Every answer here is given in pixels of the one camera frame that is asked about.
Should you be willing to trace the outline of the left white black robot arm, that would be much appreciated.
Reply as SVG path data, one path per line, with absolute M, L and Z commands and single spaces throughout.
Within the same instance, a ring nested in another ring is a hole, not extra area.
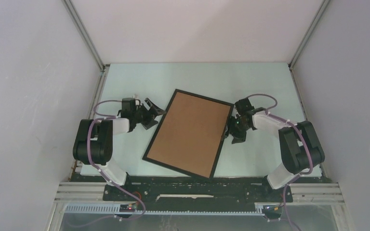
M 73 146 L 73 157 L 85 165 L 95 168 L 109 185 L 116 185 L 114 194 L 120 200 L 132 197 L 133 187 L 126 183 L 128 173 L 113 160 L 113 137 L 132 132 L 138 124 L 148 130 L 158 124 L 156 118 L 166 111 L 145 98 L 119 100 L 121 109 L 116 115 L 97 112 L 99 104 L 93 107 L 97 119 L 83 119 Z

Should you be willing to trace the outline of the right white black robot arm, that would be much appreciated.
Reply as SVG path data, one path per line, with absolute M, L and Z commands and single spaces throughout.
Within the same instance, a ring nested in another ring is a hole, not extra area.
M 232 137 L 232 144 L 246 141 L 247 131 L 261 130 L 279 140 L 282 163 L 264 177 L 261 195 L 274 201 L 280 188 L 293 183 L 302 175 L 311 174 L 314 168 L 325 161 L 325 154 L 313 124 L 304 120 L 292 122 L 271 113 L 270 108 L 255 108 L 248 97 L 234 104 L 236 115 L 230 116 L 224 138 Z

